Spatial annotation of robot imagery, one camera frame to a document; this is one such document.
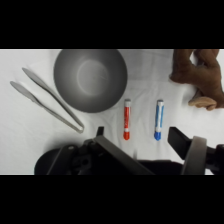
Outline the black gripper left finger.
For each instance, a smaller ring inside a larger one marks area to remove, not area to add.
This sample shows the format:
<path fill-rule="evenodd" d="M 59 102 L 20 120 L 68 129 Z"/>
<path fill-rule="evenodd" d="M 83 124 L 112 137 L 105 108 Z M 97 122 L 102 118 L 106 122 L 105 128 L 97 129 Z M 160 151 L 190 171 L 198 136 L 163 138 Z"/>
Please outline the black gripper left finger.
<path fill-rule="evenodd" d="M 63 146 L 47 171 L 48 175 L 153 175 L 153 172 L 115 146 L 99 127 L 97 135 L 81 147 Z"/>

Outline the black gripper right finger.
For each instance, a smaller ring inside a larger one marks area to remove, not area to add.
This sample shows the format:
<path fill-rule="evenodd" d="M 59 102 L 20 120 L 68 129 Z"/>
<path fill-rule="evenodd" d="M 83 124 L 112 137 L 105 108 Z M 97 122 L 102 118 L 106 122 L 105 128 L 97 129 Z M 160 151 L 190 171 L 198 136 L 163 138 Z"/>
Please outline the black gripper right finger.
<path fill-rule="evenodd" d="M 204 175 L 206 169 L 224 175 L 224 144 L 209 147 L 205 138 L 190 139 L 176 127 L 169 128 L 167 141 L 184 161 L 182 175 Z"/>

